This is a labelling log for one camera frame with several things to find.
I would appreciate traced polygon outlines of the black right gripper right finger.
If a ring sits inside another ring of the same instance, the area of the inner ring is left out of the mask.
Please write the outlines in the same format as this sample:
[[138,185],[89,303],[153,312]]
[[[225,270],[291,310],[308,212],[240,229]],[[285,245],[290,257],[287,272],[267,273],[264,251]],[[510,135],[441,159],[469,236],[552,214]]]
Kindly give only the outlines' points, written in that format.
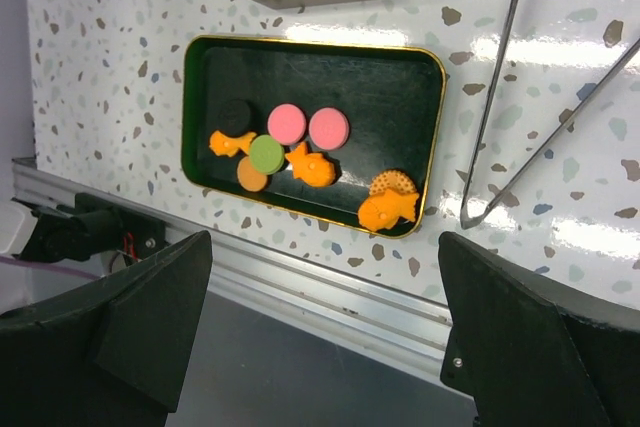
[[477,426],[636,426],[639,312],[454,233],[438,262],[452,317],[440,379]]

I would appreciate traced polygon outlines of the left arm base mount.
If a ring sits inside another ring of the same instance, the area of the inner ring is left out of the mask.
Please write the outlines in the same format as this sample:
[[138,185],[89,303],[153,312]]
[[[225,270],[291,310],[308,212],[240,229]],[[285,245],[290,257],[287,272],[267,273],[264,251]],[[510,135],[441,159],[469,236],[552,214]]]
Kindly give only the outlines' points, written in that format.
[[36,225],[15,255],[22,261],[86,261],[107,251],[143,260],[167,245],[163,221],[88,193],[76,194],[72,207],[23,204],[30,209]]

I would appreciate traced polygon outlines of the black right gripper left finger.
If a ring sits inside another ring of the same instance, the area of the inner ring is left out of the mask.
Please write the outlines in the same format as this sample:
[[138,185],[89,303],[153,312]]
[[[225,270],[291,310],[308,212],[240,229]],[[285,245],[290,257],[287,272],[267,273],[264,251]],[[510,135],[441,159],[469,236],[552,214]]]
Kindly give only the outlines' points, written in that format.
[[179,404],[211,267],[211,236],[201,231],[2,314],[2,425],[165,425]]

